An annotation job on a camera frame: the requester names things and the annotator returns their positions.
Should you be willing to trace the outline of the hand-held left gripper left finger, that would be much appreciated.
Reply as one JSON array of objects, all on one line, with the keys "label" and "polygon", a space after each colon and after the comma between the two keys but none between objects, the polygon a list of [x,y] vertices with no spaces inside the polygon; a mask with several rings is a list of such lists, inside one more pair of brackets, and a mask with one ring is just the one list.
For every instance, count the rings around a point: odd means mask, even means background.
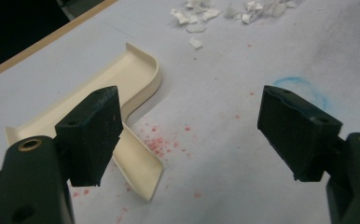
[{"label": "hand-held left gripper left finger", "polygon": [[122,131],[116,86],[90,93],[55,125],[56,142],[70,154],[73,187],[100,185]]}]

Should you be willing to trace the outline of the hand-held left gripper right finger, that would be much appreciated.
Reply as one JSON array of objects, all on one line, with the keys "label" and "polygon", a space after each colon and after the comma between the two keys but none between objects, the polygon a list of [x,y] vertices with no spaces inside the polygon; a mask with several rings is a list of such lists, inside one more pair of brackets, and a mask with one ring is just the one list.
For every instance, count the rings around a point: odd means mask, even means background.
[{"label": "hand-held left gripper right finger", "polygon": [[295,93],[266,85],[257,128],[301,182],[318,182],[342,123]]}]

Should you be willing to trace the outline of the cream plastic dustpan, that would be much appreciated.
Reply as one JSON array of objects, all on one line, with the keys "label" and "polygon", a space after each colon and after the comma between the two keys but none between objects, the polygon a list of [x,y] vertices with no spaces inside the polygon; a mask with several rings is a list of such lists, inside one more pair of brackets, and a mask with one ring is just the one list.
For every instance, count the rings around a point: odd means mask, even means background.
[{"label": "cream plastic dustpan", "polygon": [[[126,121],[157,91],[160,83],[158,60],[128,43],[123,54],[58,103],[18,128],[7,127],[7,143],[11,146],[34,135],[54,136],[54,125],[71,109],[88,94],[108,86],[118,88],[121,119]],[[132,190],[142,199],[150,201],[163,172],[163,164],[128,126],[123,127],[113,160]]]}]

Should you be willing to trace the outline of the pile of white paper scraps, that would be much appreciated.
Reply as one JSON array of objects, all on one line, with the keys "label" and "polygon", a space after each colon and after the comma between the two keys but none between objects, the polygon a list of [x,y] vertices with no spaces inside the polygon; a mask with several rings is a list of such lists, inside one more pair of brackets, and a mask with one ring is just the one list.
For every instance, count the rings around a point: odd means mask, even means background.
[{"label": "pile of white paper scraps", "polygon": [[304,0],[228,0],[220,7],[218,0],[184,0],[184,5],[170,10],[177,25],[189,34],[187,43],[195,50],[205,48],[200,37],[210,28],[211,21],[222,18],[244,27],[264,25],[266,19],[279,19],[287,11],[292,11]]}]

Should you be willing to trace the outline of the white table cover board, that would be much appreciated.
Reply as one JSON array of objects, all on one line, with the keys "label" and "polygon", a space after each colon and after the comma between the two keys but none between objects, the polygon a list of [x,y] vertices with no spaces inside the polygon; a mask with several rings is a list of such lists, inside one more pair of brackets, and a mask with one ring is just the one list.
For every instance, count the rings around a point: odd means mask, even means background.
[{"label": "white table cover board", "polygon": [[304,97],[360,132],[360,0],[302,0],[250,24],[217,17],[200,49],[173,17],[183,0],[119,0],[0,74],[0,168],[18,127],[115,60],[127,44],[154,55],[162,82],[128,120],[158,150],[154,198],[116,165],[72,192],[77,224],[329,224],[325,183],[302,183],[257,129],[263,88]]}]

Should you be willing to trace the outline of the wooden table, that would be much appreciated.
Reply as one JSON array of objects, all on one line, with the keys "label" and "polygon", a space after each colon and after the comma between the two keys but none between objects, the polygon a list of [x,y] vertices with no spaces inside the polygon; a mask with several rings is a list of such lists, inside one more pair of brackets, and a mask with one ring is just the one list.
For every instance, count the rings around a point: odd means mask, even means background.
[{"label": "wooden table", "polygon": [[0,74],[69,33],[118,0],[99,0],[71,18],[67,0],[0,0]]}]

